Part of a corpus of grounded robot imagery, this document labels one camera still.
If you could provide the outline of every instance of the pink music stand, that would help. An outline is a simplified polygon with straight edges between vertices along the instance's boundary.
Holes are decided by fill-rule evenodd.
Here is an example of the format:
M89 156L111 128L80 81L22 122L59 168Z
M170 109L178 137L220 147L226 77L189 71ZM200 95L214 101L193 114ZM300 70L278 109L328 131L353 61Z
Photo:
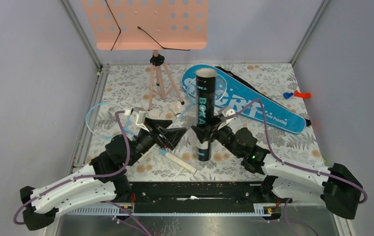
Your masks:
M152 108L153 92L165 99L171 89L184 104L167 64L158 54L162 47L138 27L165 48L203 49L207 44L207 0L81 0L81 3L94 31L97 48L153 51L149 109ZM117 38L119 27L122 32ZM167 93L161 65L171 82ZM153 88L154 72L160 93Z

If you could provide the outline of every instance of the shuttlecock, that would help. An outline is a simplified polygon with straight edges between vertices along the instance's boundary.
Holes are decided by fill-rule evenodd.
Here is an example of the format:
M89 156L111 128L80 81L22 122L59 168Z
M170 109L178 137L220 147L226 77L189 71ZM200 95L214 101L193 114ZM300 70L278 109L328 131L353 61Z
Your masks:
M161 111L158 109L153 109L148 111L148 116L151 119L159 119L159 116L161 115Z
M175 114L175 117L178 118L180 116L181 114L181 102L180 101L172 102L168 104L168 107L171 111L173 111L173 113Z

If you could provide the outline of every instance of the lavender wall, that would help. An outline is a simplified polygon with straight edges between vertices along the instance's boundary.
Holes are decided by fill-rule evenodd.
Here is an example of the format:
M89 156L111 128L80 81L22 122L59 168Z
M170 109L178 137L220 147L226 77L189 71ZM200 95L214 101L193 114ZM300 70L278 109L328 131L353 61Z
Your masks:
M346 165L369 200L352 224L374 235L374 1L331 1L294 67L317 141L330 163Z
M19 189L64 176L96 67L60 1L0 0L0 236L33 236L12 223Z

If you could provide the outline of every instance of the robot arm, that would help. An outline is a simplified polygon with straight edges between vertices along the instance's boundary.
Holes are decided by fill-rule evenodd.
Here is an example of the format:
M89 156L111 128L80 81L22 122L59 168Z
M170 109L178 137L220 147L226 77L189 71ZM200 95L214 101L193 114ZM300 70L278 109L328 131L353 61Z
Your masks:
M278 161L269 150L257 145L258 140L247 128L232 132L227 126L232 119L225 120L224 117L234 113L235 111L229 107L222 108L211 127L202 128L203 130L198 127L192 128L197 136L204 130L211 131L210 142L218 140L237 158L243 158L241 165L247 171L266 175L261 191L264 191L264 197L268 201L272 198L292 198L303 203L324 205L332 213L346 219L355 218L361 192L353 186L319 174L322 172L339 176L362 187L345 166L334 164L332 168L315 167L292 160ZM315 174L285 165L284 161L313 170Z
M138 161L155 144L160 148L174 149L187 130L186 128L168 129L171 120L149 119L145 117L146 111L141 108L134 108L132 111L137 114L136 124L141 129L138 135L129 141L129 166ZM120 134L106 145L106 151L77 172L41 188L29 186L22 188L20 195L23 204L36 198L23 211L24 223L28 229L44 228L53 223L55 217L82 206L102 201L126 200L131 193L129 182L124 175L126 170L117 175L104 176L120 170L124 166L126 156L125 140ZM54 186L57 187L42 194Z

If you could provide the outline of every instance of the shuttlecock tube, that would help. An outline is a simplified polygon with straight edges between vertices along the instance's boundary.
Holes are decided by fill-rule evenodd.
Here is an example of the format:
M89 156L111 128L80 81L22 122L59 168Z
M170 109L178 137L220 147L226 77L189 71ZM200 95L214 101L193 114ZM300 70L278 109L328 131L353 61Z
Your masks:
M215 108L215 88L217 72L211 68L196 71L196 104L197 127L206 127L213 119ZM210 136L202 141L197 140L197 154L200 161L208 161L211 157Z

